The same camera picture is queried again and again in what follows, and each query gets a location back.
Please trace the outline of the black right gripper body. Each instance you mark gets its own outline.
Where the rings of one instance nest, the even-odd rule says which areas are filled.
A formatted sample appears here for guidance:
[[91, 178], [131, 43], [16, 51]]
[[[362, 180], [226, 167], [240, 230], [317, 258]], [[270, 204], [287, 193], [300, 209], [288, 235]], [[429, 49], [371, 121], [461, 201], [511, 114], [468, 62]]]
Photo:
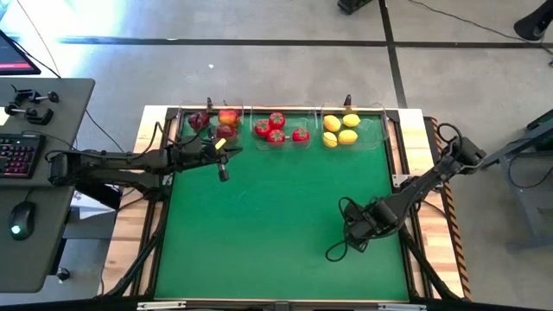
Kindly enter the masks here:
[[365, 251], [370, 239], [373, 237], [373, 227], [365, 209], [349, 200], [343, 210], [344, 228], [343, 234], [348, 246], [356, 251]]

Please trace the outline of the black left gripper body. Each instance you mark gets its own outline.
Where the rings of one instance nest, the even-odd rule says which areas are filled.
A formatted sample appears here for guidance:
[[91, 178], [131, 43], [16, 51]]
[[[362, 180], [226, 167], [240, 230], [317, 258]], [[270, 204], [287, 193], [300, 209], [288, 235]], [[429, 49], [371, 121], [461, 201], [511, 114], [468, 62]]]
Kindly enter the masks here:
[[226, 164], [225, 151], [216, 150], [217, 139], [202, 139], [189, 136], [185, 141], [177, 141], [170, 147], [170, 161], [178, 168], [198, 168], [211, 164]]

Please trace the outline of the dented dark red apple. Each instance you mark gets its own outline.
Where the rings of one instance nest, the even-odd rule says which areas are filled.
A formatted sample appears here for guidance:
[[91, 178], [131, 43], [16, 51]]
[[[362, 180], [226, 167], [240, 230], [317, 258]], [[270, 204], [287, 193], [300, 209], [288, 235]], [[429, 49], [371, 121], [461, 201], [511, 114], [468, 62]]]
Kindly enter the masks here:
[[216, 137], [224, 138], [228, 142], [235, 142], [238, 138], [238, 131], [235, 127], [228, 124], [220, 124], [216, 128]]

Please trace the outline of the red yellow streaked apple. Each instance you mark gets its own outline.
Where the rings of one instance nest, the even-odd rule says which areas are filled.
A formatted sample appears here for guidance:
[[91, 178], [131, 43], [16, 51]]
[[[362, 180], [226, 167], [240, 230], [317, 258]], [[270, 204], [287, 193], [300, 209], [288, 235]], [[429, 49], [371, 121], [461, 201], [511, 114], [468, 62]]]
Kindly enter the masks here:
[[233, 109], [223, 109], [219, 111], [218, 120], [220, 124], [236, 127], [239, 123], [240, 114]]

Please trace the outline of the green table mat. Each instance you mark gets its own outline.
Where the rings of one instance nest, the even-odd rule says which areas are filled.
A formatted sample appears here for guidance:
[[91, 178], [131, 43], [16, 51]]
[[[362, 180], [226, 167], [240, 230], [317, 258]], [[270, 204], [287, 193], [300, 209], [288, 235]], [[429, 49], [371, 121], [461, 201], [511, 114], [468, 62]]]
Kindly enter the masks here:
[[342, 244], [340, 206], [391, 193], [381, 144], [366, 151], [259, 151], [245, 125], [230, 179], [206, 166], [175, 177], [156, 278], [158, 299], [404, 301], [395, 236]]

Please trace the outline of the white metal plate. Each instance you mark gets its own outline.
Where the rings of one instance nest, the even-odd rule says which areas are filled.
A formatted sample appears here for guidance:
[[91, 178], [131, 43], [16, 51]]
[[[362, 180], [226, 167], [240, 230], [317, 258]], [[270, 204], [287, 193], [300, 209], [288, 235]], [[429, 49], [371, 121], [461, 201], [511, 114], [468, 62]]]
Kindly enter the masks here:
[[186, 301], [143, 301], [137, 304], [137, 311], [181, 309], [186, 306]]
[[379, 303], [378, 311], [428, 311], [425, 305], [410, 303]]

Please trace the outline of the black yellow hazard strip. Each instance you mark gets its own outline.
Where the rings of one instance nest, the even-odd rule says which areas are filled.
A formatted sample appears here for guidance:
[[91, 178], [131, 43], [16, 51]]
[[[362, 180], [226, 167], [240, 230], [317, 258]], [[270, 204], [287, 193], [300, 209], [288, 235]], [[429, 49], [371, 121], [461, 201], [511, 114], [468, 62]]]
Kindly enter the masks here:
[[[443, 150], [443, 140], [438, 136], [438, 121], [434, 117], [423, 118], [425, 129], [428, 135], [430, 152], [434, 162], [437, 162], [441, 157]], [[461, 241], [461, 229], [458, 224], [458, 219], [455, 212], [454, 198], [450, 183], [445, 181], [442, 186], [437, 189], [439, 202], [442, 210], [445, 212], [445, 221], [447, 224], [447, 242], [446, 249], [448, 250], [448, 259], [451, 259], [452, 272], [445, 271], [445, 264], [439, 270], [435, 268], [441, 279], [448, 285], [450, 290], [456, 293], [461, 299], [471, 301], [473, 299], [469, 278], [467, 273], [467, 264], [463, 254], [463, 245]]]

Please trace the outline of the white paper sheet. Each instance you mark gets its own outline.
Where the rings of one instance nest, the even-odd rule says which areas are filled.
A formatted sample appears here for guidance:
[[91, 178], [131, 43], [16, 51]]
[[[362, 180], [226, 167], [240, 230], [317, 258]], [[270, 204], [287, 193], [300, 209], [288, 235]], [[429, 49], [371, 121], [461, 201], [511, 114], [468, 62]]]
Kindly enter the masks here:
[[73, 193], [71, 208], [77, 209], [80, 219], [87, 219], [104, 213], [114, 212], [114, 209], [78, 191]]

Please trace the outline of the grey desk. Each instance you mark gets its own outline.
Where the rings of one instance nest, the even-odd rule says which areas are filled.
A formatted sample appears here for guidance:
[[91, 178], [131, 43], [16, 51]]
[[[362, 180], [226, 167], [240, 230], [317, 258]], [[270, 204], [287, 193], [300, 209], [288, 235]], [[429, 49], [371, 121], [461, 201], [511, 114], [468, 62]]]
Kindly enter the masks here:
[[[51, 270], [73, 187], [25, 187], [0, 189], [0, 293], [35, 293]], [[34, 231], [24, 240], [11, 237], [9, 216], [14, 206], [35, 203]]]
[[45, 96], [48, 92], [56, 92], [60, 101], [53, 103], [47, 99], [38, 105], [26, 103], [27, 107], [35, 108], [43, 113], [46, 108], [54, 115], [46, 125], [30, 124], [22, 117], [6, 117], [0, 125], [0, 134], [32, 134], [34, 132], [46, 135], [44, 147], [39, 152], [39, 160], [30, 179], [0, 178], [0, 187], [48, 187], [48, 163], [44, 155], [50, 150], [68, 150], [75, 140], [86, 107], [95, 87], [94, 79], [50, 79], [50, 78], [0, 78], [0, 117], [5, 117], [4, 106], [15, 96], [15, 90], [33, 89]]

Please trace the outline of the black c-clamp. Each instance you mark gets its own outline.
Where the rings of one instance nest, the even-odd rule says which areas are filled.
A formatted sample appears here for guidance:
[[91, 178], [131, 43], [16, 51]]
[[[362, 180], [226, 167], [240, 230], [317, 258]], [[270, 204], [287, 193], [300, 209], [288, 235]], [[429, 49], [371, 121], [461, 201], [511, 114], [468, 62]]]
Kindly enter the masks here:
[[4, 112], [9, 116], [15, 116], [17, 114], [23, 114], [23, 118], [29, 123], [34, 125], [47, 125], [53, 115], [54, 111], [47, 108], [44, 113], [40, 114], [36, 109], [27, 108], [20, 109], [16, 105], [8, 105], [4, 108]]
[[31, 102], [39, 104], [43, 100], [49, 100], [53, 103], [59, 103], [60, 97], [57, 92], [48, 92], [46, 96], [42, 96], [35, 89], [17, 89], [12, 86], [14, 90], [14, 98], [12, 103], [15, 105], [22, 105], [24, 102]]

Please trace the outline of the grey metal stand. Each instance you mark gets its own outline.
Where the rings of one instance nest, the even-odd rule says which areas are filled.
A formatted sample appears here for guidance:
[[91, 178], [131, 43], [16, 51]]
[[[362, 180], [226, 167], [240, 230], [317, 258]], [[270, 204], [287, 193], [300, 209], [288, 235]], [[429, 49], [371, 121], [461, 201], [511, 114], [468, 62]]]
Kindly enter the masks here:
[[529, 236], [510, 249], [553, 246], [553, 109], [529, 122], [524, 134], [485, 159], [498, 164], [515, 196]]

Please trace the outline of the backlit keyboard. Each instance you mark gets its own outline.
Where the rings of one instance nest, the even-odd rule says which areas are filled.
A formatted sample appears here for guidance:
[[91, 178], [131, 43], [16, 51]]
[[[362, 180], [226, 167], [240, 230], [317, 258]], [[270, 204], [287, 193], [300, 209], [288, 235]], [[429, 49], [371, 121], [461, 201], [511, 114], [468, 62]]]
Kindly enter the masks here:
[[46, 137], [36, 134], [0, 134], [0, 179], [31, 179]]

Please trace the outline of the black computer mouse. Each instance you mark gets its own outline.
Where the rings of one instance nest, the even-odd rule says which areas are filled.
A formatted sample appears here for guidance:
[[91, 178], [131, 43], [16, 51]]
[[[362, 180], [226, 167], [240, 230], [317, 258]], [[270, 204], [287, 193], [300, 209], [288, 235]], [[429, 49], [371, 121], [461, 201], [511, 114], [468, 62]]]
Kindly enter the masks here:
[[8, 227], [14, 240], [29, 238], [35, 229], [35, 203], [25, 200], [14, 206], [8, 217]]

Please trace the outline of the black floor box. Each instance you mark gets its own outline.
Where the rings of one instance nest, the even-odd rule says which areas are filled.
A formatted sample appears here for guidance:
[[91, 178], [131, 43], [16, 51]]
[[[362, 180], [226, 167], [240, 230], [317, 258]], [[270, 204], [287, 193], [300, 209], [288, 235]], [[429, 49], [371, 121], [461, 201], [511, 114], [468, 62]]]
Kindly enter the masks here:
[[351, 15], [372, 1], [373, 0], [338, 0], [337, 5], [344, 13]]

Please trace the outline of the dark desk monitor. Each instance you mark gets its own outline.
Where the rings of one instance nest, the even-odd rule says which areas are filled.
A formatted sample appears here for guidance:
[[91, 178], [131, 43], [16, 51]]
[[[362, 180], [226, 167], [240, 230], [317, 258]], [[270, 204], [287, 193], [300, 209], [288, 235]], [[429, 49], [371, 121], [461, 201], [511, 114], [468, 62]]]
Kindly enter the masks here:
[[41, 70], [0, 30], [0, 76], [38, 75]]

